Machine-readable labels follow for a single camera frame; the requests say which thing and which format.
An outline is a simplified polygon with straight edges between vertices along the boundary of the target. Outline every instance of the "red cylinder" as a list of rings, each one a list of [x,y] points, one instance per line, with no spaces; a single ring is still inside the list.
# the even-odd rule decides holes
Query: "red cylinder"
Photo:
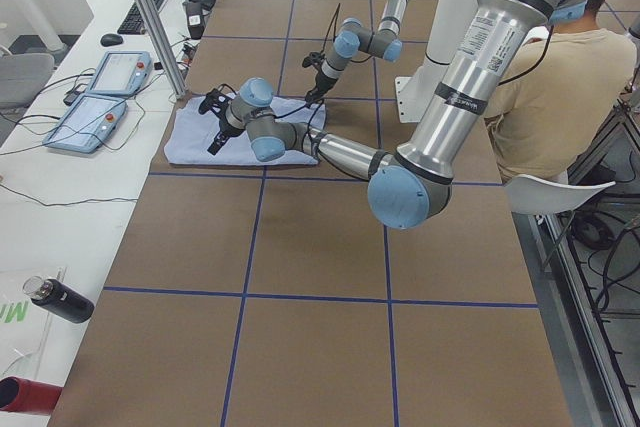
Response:
[[[62,387],[19,377],[0,380],[0,411],[51,415]]]

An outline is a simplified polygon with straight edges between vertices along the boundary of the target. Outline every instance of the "white towel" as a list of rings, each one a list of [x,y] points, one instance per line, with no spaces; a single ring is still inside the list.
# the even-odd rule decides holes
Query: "white towel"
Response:
[[[251,142],[246,132],[239,137],[229,139],[222,149],[211,155],[207,149],[213,138],[220,130],[218,118],[213,112],[204,115],[198,113],[198,106],[204,97],[194,97],[184,108],[176,112],[176,121],[169,142],[164,146],[164,153],[172,164],[177,165],[315,165],[318,163],[313,157],[302,152],[288,150],[279,159],[270,162],[259,162],[256,159]],[[304,101],[296,99],[282,99],[274,97],[271,108],[276,115],[284,115],[304,105]],[[282,121],[309,122],[316,104],[308,109],[302,109],[295,114],[285,117]],[[313,117],[311,125],[317,129],[324,127],[326,118],[325,107],[322,105]]]

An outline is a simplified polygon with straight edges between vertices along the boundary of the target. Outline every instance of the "keyboard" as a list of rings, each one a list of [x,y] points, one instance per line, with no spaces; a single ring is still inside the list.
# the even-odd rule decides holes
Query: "keyboard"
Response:
[[[156,9],[160,10],[160,6],[164,0],[153,0],[153,2],[156,4]],[[127,13],[127,16],[122,21],[122,24],[120,24],[118,33],[124,35],[138,35],[142,34],[143,30],[144,24],[142,22],[142,15],[140,15],[140,10],[134,2]]]

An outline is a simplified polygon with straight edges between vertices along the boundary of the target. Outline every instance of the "person's neck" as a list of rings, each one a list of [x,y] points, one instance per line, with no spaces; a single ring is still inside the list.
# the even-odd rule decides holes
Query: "person's neck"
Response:
[[[582,17],[573,22],[557,24],[553,32],[556,34],[578,34],[580,32],[588,32],[590,30],[599,30],[600,26],[596,22],[596,13],[586,11]]]

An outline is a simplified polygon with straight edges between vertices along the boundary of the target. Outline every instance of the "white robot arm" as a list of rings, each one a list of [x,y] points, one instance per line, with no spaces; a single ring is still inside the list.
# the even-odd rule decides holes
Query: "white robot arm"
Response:
[[[477,1],[478,10],[425,115],[396,152],[306,124],[277,121],[269,108],[273,89],[259,78],[249,79],[233,101],[218,108],[221,127],[229,125],[236,133],[246,129],[259,160],[296,149],[368,180],[369,204],[378,220],[398,229],[417,226],[446,207],[454,177],[452,162],[527,32],[577,19],[586,4],[586,0]]]

